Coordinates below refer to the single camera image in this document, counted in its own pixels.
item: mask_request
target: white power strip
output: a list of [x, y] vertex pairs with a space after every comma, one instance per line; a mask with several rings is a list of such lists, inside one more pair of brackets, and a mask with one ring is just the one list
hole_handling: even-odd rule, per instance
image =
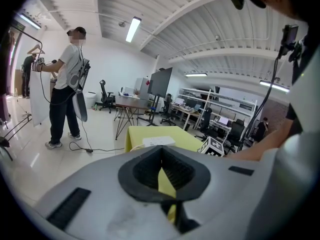
[[142, 140], [144, 147], [157, 146], [157, 145], [167, 145], [167, 146], [175, 146], [176, 142], [170, 136], [161, 136], [161, 137], [152, 137], [152, 138], [144, 138]]

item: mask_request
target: black television screen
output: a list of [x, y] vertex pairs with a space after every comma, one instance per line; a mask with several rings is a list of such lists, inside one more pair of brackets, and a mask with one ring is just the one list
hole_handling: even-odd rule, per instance
[[148, 88], [148, 94], [165, 98], [171, 77], [172, 67], [153, 73]]

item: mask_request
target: fluorescent light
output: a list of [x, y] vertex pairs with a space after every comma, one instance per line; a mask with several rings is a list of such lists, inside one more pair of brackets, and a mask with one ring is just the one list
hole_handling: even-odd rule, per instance
[[132, 38], [134, 38], [134, 35], [137, 31], [137, 28], [138, 28], [140, 22], [141, 22], [140, 18], [133, 17], [131, 24], [130, 24], [129, 31], [128, 31], [128, 35], [126, 36], [126, 39], [125, 39], [127, 42], [131, 43]]
[[28, 22], [31, 26], [33, 26], [34, 28], [36, 28], [37, 30], [41, 29], [41, 27], [36, 24], [35, 22], [33, 22], [31, 19], [29, 19], [27, 16], [23, 15], [23, 14], [19, 14], [19, 17], [23, 20], [25, 20], [26, 22]]
[[[271, 84], [270, 82], [260, 81], [260, 85], [263, 85], [263, 86], [268, 86], [268, 87], [270, 87], [270, 84]], [[286, 93], [288, 93], [288, 92], [290, 91], [290, 89], [285, 88], [285, 87], [282, 87], [282, 86], [277, 85], [277, 84], [273, 84], [273, 85], [272, 85], [272, 88], [278, 89], [278, 90], [283, 91], [283, 92], [286, 92]]]
[[186, 77], [207, 77], [207, 73], [190, 73], [185, 74]]

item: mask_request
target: yellow table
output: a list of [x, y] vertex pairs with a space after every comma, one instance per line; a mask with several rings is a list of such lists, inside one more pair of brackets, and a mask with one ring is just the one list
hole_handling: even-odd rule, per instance
[[133, 147], [142, 144], [144, 138], [170, 136], [175, 146], [197, 151], [202, 142], [178, 126], [130, 126], [126, 132], [124, 151], [129, 152]]

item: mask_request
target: white board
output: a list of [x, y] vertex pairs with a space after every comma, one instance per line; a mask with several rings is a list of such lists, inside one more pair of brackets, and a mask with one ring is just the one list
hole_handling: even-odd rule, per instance
[[30, 105], [33, 126], [37, 126], [49, 116], [50, 104], [50, 76], [49, 72], [40, 73], [31, 71], [30, 73]]

